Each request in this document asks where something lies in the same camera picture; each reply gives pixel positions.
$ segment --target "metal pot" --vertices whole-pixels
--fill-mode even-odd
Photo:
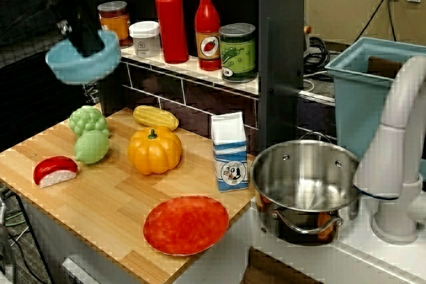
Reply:
[[[358,211],[352,180],[354,154],[330,142],[301,138],[261,152],[250,169],[262,223],[275,236],[300,245],[333,241]]]

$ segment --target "pot handle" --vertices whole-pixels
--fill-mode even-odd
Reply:
[[[341,217],[334,216],[332,219],[330,219],[329,221],[327,221],[326,224],[324,224],[321,227],[317,227],[316,229],[301,229],[300,227],[297,227],[292,222],[290,222],[288,220],[288,218],[286,218],[285,215],[283,213],[281,213],[280,211],[278,211],[278,210],[272,211],[272,217],[274,219],[280,219],[280,220],[282,220],[293,231],[296,231],[296,232],[298,232],[300,234],[306,234],[306,235],[315,235],[315,234],[321,233],[322,231],[324,231],[325,229],[327,229],[333,223],[335,223],[336,226],[341,226],[343,224],[343,219]]]
[[[300,137],[299,140],[302,140],[306,136],[318,136],[319,141],[321,141],[321,138],[323,138],[323,139],[327,140],[328,143],[331,143],[331,140],[328,138],[328,136],[326,136],[325,134],[322,134],[321,132],[314,132],[314,131],[304,134],[302,137]]]

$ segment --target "red sauce bottle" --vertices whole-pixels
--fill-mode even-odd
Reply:
[[[182,0],[155,0],[164,61],[184,63],[188,60]]]
[[[202,70],[213,71],[222,68],[219,50],[219,14],[212,0],[200,0],[195,15],[198,63]]]

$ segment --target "orange pumpkin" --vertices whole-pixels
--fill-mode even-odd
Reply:
[[[127,147],[129,160],[144,175],[174,169],[181,154],[180,139],[166,126],[139,130],[133,134]]]

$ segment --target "glass jar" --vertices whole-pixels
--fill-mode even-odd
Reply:
[[[114,31],[118,36],[120,47],[127,48],[133,44],[128,33],[130,18],[127,3],[124,1],[111,1],[98,6],[99,20],[103,30]]]

